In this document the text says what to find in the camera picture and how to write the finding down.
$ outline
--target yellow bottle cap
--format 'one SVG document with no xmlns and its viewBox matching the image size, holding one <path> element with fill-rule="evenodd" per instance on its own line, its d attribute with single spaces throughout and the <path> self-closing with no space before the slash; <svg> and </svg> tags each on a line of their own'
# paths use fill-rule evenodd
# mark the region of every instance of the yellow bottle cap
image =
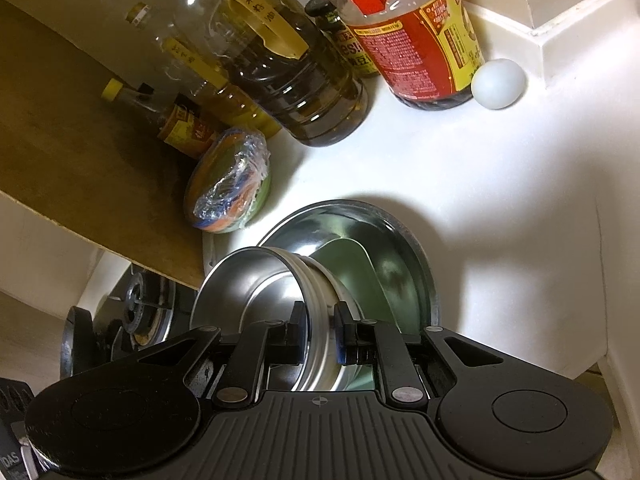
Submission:
<svg viewBox="0 0 640 480">
<path fill-rule="evenodd" d="M 101 97 L 105 101 L 108 101 L 111 103 L 116 98 L 116 95 L 118 95 L 118 92 L 122 90 L 123 86 L 124 86 L 123 83 L 121 83 L 117 79 L 112 79 L 111 81 L 109 81 L 107 86 L 104 87 Z"/>
</svg>

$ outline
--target soy sauce bottle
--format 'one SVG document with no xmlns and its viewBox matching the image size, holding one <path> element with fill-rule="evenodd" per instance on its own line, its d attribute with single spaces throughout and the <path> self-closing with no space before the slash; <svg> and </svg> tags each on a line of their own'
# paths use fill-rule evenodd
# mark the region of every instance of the soy sauce bottle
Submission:
<svg viewBox="0 0 640 480">
<path fill-rule="evenodd" d="M 331 0 L 395 96 L 423 110 L 471 99 L 484 63 L 462 0 Z"/>
<path fill-rule="evenodd" d="M 365 52 L 358 39 L 344 25 L 331 0 L 309 0 L 305 6 L 306 15 L 316 20 L 316 25 L 333 41 L 340 54 L 351 63 L 360 77 L 380 75 L 375 63 Z"/>
</svg>

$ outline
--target plastic-wrapped bowl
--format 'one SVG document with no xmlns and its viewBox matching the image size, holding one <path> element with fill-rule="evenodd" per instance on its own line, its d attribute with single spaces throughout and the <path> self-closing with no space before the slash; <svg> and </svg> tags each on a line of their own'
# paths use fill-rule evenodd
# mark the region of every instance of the plastic-wrapped bowl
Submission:
<svg viewBox="0 0 640 480">
<path fill-rule="evenodd" d="M 198 229 L 227 233 L 244 227 L 269 194 L 269 150 L 263 134 L 226 131 L 205 153 L 184 195 L 184 213 Z"/>
</svg>

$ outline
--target plastic oil jug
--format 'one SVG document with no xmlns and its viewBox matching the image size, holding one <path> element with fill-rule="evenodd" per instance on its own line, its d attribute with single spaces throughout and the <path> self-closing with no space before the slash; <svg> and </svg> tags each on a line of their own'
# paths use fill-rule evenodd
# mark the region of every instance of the plastic oil jug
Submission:
<svg viewBox="0 0 640 480">
<path fill-rule="evenodd" d="M 178 0 L 174 22 L 188 48 L 222 64 L 303 144 L 333 144 L 366 115 L 367 93 L 351 65 L 282 0 Z"/>
<path fill-rule="evenodd" d="M 258 130 L 267 138 L 281 129 L 247 94 L 232 85 L 217 65 L 205 63 L 180 42 L 179 32 L 170 16 L 140 2 L 129 11 L 126 20 L 146 32 L 164 52 L 158 61 L 163 64 L 159 70 L 220 121 L 229 126 Z"/>
</svg>

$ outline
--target stainless steel pot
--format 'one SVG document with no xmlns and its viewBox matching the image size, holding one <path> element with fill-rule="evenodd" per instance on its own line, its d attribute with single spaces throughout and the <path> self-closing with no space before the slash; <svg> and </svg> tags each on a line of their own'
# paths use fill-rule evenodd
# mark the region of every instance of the stainless steel pot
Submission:
<svg viewBox="0 0 640 480">
<path fill-rule="evenodd" d="M 295 254 L 271 248 L 248 247 L 231 253 L 216 265 L 198 292 L 191 328 L 215 325 L 223 334 L 238 333 L 254 321 L 289 319 L 294 302 L 304 301 L 311 333 L 305 363 L 272 368 L 268 387 L 344 389 L 356 368 L 336 362 L 333 306 L 347 301 L 357 319 L 359 312 L 348 291 L 326 269 L 308 262 L 309 266 Z"/>
</svg>

